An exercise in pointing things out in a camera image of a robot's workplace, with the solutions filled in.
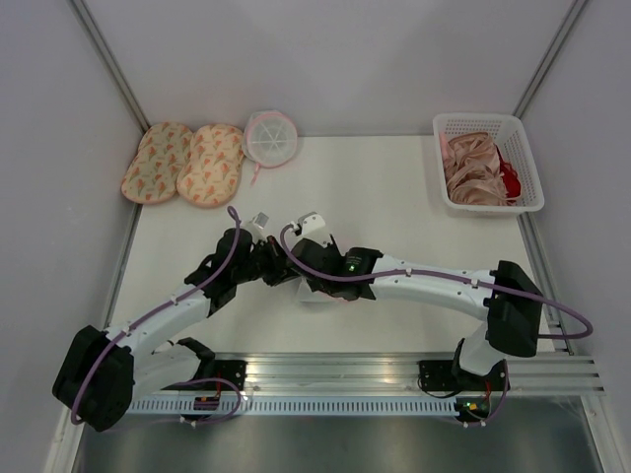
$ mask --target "gray wall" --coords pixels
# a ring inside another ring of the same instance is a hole
[[[571,0],[87,0],[151,122],[430,131],[511,112]]]
[[[525,118],[545,195],[536,224],[563,300],[594,321],[599,361],[631,441],[631,2],[592,2]]]
[[[0,469],[31,473],[72,336],[103,323],[140,131],[63,0],[0,10]]]

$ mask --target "white basket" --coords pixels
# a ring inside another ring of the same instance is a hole
[[[447,139],[474,131],[486,131],[499,147],[504,161],[511,163],[522,184],[522,197],[515,205],[507,207],[489,205],[462,205],[452,202],[447,194],[445,169],[441,156],[439,133],[445,132]],[[438,160],[439,180],[443,200],[455,212],[454,215],[506,215],[515,216],[523,212],[536,212],[543,207],[543,191],[536,172],[530,145],[522,122],[511,115],[498,113],[442,113],[434,117],[434,141]]]

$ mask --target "orange patterned fabric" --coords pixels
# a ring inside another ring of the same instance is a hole
[[[192,132],[180,123],[149,128],[122,180],[120,190],[139,204],[159,204],[175,194],[175,180],[190,158]]]
[[[191,157],[177,178],[177,192],[199,207],[233,198],[241,179],[243,132],[231,125],[206,125],[195,132]]]

